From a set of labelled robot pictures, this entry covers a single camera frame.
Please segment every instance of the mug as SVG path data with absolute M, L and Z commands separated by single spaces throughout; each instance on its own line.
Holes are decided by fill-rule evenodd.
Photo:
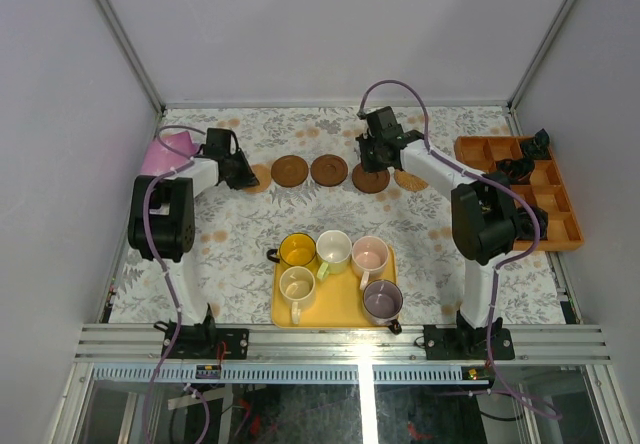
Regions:
M 382 276 L 389 261 L 389 248 L 379 237 L 365 236 L 356 241 L 351 251 L 351 268 L 364 290 L 371 278 Z
M 329 274 L 340 274 L 347 269 L 351 257 L 351 239 L 342 231 L 326 231 L 316 244 L 320 268 L 316 277 L 324 281 Z
M 290 267 L 280 277 L 280 293 L 291 307 L 291 321 L 300 324 L 300 314 L 316 301 L 316 280 L 306 267 Z
M 296 233 L 287 236 L 278 249 L 269 249 L 267 259 L 285 267 L 309 267 L 316 257 L 316 243 L 306 234 Z
M 387 326 L 396 335 L 402 332 L 398 314 L 403 302 L 398 286 L 385 279 L 370 282 L 362 295 L 364 315 L 369 322 L 374 326 Z

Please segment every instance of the table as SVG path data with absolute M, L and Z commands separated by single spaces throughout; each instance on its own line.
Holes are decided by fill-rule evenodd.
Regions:
M 405 130 L 424 127 L 418 108 L 395 108 Z M 238 134 L 251 164 L 270 166 L 286 154 L 309 163 L 337 154 L 351 171 L 359 162 L 355 136 L 365 124 L 355 107 L 171 110 L 163 125 L 205 130 L 226 127 Z M 508 135 L 500 107 L 434 107 L 430 138 L 453 156 L 460 135 Z M 452 323 L 464 285 L 464 260 L 451 237 L 448 201 L 433 189 L 401 189 L 393 177 L 382 193 L 358 191 L 351 176 L 335 188 L 317 185 L 311 176 L 293 189 L 270 187 L 259 194 L 232 191 L 222 184 L 196 199 L 196 275 L 217 322 L 271 322 L 273 264 L 268 248 L 292 232 L 317 238 L 341 229 L 355 241 L 367 234 L 387 240 L 396 250 L 398 286 L 405 296 L 403 324 Z M 564 318 L 547 256 L 538 252 L 506 267 L 499 305 L 506 323 L 561 324 Z M 116 279 L 111 323 L 148 323 L 175 319 L 166 285 L 155 262 L 125 249 Z

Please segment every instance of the white wall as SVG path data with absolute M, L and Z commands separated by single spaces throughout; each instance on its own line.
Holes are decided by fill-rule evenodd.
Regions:
M 167 102 L 510 98 L 562 0 L 112 0 Z M 407 97 L 387 87 L 376 96 Z
M 518 109 L 551 134 L 585 245 L 568 253 L 640 426 L 640 0 L 580 0 Z
M 153 117 L 92 0 L 0 0 L 2 442 L 43 442 Z

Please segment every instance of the floral tablecloth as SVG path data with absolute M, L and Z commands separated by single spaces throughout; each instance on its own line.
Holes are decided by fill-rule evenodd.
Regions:
M 499 107 L 436 107 L 429 112 L 431 140 L 450 155 L 460 135 L 509 134 Z M 395 113 L 405 130 L 424 126 L 417 108 L 396 108 Z M 311 164 L 331 153 L 345 159 L 350 171 L 358 163 L 355 136 L 365 127 L 352 107 L 173 110 L 163 124 L 232 128 L 251 164 L 270 167 L 286 154 Z M 398 286 L 405 296 L 403 323 L 450 323 L 460 305 L 464 260 L 451 237 L 451 207 L 431 188 L 411 193 L 392 177 L 384 192 L 368 195 L 354 187 L 351 175 L 335 188 L 320 187 L 309 176 L 299 187 L 272 182 L 259 194 L 222 184 L 200 195 L 195 210 L 196 275 L 220 323 L 270 323 L 273 264 L 265 251 L 292 232 L 317 238 L 327 229 L 341 229 L 353 241 L 377 235 L 394 247 Z M 125 252 L 110 322 L 175 318 L 159 265 L 142 260 L 137 251 Z M 499 298 L 507 323 L 564 323 L 544 253 L 507 269 Z

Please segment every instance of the round wooden coaster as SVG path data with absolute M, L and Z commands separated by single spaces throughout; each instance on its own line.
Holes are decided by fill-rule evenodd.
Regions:
M 424 182 L 419 177 L 414 176 L 413 174 L 409 174 L 405 171 L 400 171 L 399 169 L 395 170 L 395 172 L 393 173 L 393 178 L 395 179 L 396 184 L 407 191 L 420 192 L 429 187 L 429 184 Z
M 296 187 L 309 175 L 309 166 L 299 156 L 283 156 L 271 166 L 271 177 L 282 187 Z
M 349 167 L 344 159 L 333 154 L 320 156 L 311 164 L 311 177 L 324 187 L 341 184 L 349 175 Z
M 364 172 L 362 164 L 353 169 L 351 176 L 353 185 L 366 194 L 375 194 L 384 191 L 389 185 L 391 175 L 386 169 L 381 172 Z
M 266 191 L 271 185 L 271 171 L 269 171 L 269 168 L 263 164 L 255 164 L 251 166 L 251 170 L 258 178 L 260 184 L 255 187 L 248 187 L 244 191 L 249 194 L 259 194 Z

